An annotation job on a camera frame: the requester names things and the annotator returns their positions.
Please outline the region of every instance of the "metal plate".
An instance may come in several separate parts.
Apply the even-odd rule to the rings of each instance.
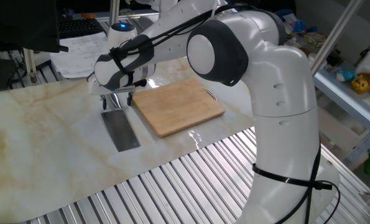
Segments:
[[[141,146],[124,111],[109,111],[101,115],[111,140],[119,152]]]

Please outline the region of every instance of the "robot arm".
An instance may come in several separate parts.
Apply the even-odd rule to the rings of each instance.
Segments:
[[[242,80],[249,88],[258,143],[255,167],[288,177],[288,181],[308,182],[315,175],[316,180],[338,185],[338,171],[324,158],[316,162],[320,158],[317,103],[306,56],[298,49],[280,46],[285,34],[275,15],[252,10],[220,13],[206,21],[214,3],[180,1],[120,48],[127,54],[102,55],[93,80],[109,90],[119,89],[145,78],[136,73],[145,65],[187,56],[202,78],[228,86]],[[204,14],[202,24],[168,38],[183,21]],[[309,190],[310,213],[305,217],[307,202],[302,198]],[[316,191],[254,174],[251,194],[236,223],[281,223],[300,201],[300,208],[286,222],[313,223],[335,195],[334,190]]]

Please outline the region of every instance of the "metal slats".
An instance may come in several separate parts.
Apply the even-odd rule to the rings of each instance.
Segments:
[[[251,129],[41,217],[45,223],[234,223],[252,185],[256,147]],[[368,223],[341,184],[329,223]],[[337,197],[315,220],[324,223]]]

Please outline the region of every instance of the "computer monitor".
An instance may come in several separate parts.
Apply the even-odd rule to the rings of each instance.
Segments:
[[[0,51],[22,47],[65,50],[59,45],[55,0],[0,0]]]

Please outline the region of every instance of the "metal pole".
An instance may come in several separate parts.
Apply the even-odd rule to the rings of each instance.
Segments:
[[[35,66],[34,51],[23,48],[25,67],[32,85],[40,84],[37,77],[37,68]]]
[[[109,27],[118,22],[119,11],[120,11],[120,0],[110,0]]]
[[[346,25],[352,19],[352,17],[358,12],[363,2],[364,0],[351,0],[351,2],[348,4],[344,13],[342,13],[340,19],[338,19],[338,22],[335,24],[326,42],[321,47],[321,49],[316,55],[315,60],[313,61],[311,67],[313,76],[315,76],[317,71],[319,71],[320,67],[323,65],[324,60],[326,60],[327,56],[333,50],[338,39],[341,37],[343,31],[345,30]]]

